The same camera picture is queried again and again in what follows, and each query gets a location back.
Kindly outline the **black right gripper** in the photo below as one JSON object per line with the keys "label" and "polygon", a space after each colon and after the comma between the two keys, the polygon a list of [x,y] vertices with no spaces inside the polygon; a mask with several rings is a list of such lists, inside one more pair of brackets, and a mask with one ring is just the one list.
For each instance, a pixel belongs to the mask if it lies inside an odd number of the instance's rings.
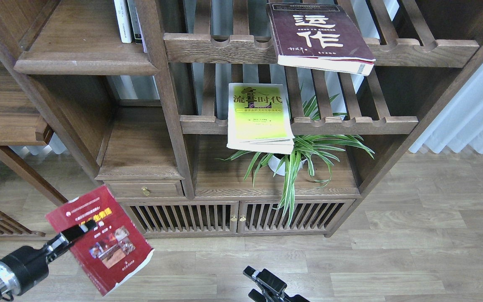
{"label": "black right gripper", "polygon": [[299,294],[293,297],[288,296],[284,292],[287,284],[267,269],[260,271],[247,266],[243,270],[243,274],[255,282],[261,290],[259,292],[253,289],[248,294],[251,300],[255,302],[308,302],[305,297]]}

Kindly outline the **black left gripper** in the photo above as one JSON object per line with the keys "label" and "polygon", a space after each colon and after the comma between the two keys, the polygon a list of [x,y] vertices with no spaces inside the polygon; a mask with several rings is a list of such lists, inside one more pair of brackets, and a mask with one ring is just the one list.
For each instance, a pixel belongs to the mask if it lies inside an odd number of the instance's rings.
{"label": "black left gripper", "polygon": [[29,245],[14,250],[0,259],[0,296],[21,296],[31,290],[49,273],[48,264],[67,252],[72,243],[96,227],[94,220],[62,231],[41,248]]}

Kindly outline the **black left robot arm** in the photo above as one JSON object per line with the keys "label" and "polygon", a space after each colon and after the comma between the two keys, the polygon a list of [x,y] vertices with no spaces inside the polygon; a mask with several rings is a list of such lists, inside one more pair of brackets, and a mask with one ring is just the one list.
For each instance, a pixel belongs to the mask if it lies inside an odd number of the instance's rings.
{"label": "black left robot arm", "polygon": [[0,258],[0,300],[13,301],[44,280],[48,265],[66,253],[81,237],[96,227],[94,220],[61,231],[40,249],[29,245]]}

